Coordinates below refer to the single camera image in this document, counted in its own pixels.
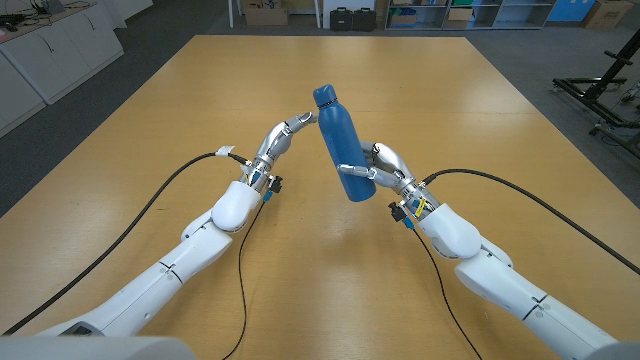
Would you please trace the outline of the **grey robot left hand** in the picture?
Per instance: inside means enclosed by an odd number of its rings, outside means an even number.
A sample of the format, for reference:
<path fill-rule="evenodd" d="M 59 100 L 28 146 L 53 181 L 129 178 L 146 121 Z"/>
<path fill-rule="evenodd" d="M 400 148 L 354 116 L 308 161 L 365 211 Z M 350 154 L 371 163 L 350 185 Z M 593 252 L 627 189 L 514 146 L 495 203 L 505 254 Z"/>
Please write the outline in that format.
<path fill-rule="evenodd" d="M 265 136 L 253 160 L 253 166 L 269 171 L 277 159 L 291 146 L 293 136 L 304 127 L 316 123 L 318 114 L 307 112 L 276 124 Z"/>

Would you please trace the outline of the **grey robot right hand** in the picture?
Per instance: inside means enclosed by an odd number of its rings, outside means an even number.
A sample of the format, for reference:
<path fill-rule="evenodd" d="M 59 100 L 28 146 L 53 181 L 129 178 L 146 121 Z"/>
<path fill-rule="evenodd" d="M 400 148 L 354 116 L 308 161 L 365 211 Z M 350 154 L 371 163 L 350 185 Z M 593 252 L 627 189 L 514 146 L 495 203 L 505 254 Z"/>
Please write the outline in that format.
<path fill-rule="evenodd" d="M 379 142 L 366 141 L 361 141 L 360 146 L 366 164 L 364 166 L 339 164 L 337 166 L 339 173 L 368 179 L 404 197 L 417 189 L 416 177 L 391 147 Z"/>

